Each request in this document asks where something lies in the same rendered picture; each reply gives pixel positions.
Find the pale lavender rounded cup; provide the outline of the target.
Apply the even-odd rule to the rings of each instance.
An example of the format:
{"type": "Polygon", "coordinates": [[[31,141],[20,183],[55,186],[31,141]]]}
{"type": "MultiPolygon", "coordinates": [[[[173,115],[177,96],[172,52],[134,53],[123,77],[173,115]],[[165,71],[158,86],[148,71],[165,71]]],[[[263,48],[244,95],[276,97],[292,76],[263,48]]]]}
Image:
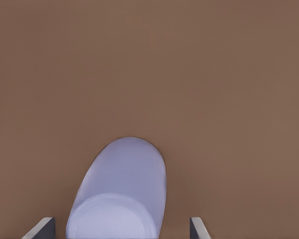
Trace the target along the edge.
{"type": "Polygon", "coordinates": [[[157,148],[138,137],[116,139],[89,167],[66,239],[157,239],[165,204],[166,169],[157,148]]]}

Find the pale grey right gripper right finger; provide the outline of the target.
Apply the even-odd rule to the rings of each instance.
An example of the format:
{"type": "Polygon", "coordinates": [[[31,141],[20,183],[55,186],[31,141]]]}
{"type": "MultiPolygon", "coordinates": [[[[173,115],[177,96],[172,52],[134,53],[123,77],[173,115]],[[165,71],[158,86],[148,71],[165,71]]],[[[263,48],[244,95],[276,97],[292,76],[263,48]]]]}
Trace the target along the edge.
{"type": "Polygon", "coordinates": [[[189,221],[190,239],[211,239],[202,219],[200,217],[191,217],[189,221]]]}

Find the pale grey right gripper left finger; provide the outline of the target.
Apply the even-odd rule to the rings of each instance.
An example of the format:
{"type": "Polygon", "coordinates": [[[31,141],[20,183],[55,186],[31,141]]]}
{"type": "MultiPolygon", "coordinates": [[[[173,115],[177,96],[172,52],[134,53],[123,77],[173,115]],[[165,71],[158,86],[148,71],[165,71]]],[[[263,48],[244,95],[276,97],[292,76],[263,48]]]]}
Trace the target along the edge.
{"type": "Polygon", "coordinates": [[[41,219],[21,239],[55,239],[55,218],[45,217],[41,219]]]}

